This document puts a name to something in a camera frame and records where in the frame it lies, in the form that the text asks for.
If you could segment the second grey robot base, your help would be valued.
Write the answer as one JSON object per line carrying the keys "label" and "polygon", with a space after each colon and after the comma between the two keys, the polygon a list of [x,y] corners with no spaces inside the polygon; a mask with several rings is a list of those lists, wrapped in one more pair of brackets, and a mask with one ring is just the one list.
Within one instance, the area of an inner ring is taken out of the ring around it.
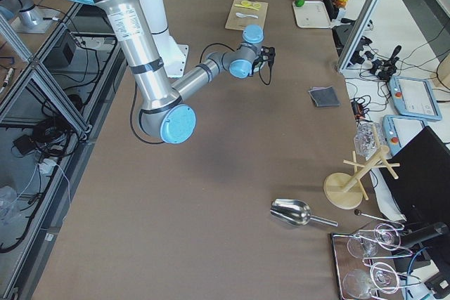
{"label": "second grey robot base", "polygon": [[51,24],[33,0],[1,0],[1,15],[20,33],[43,34]]}

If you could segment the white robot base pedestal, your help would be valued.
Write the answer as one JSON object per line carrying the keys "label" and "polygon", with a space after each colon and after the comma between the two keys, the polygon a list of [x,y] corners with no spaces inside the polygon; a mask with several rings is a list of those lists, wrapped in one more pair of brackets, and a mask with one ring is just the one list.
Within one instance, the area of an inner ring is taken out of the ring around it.
{"label": "white robot base pedestal", "polygon": [[169,78],[184,75],[188,45],[178,44],[169,32],[163,0],[140,0],[150,33]]}

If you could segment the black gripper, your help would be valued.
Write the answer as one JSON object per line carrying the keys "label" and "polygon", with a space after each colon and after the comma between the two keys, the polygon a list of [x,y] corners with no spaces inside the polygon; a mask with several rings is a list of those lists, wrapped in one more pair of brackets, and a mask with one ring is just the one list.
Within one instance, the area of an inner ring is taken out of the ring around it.
{"label": "black gripper", "polygon": [[274,47],[261,47],[261,53],[259,56],[253,61],[252,64],[252,74],[256,71],[260,71],[263,64],[266,63],[269,66],[269,70],[272,71],[272,67],[274,65],[276,56],[276,50]]}

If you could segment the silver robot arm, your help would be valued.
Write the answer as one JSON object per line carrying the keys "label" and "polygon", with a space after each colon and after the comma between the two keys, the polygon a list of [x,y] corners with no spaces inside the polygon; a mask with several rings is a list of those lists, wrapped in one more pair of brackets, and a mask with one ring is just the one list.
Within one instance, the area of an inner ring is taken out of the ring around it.
{"label": "silver robot arm", "polygon": [[246,78],[252,73],[254,63],[262,59],[263,29],[259,25],[248,25],[235,51],[211,53],[182,78],[170,82],[154,40],[156,35],[148,25],[151,13],[165,16],[162,0],[69,1],[105,11],[143,98],[140,129],[165,143],[183,143],[194,131],[196,115],[185,104],[187,98],[223,71]]}

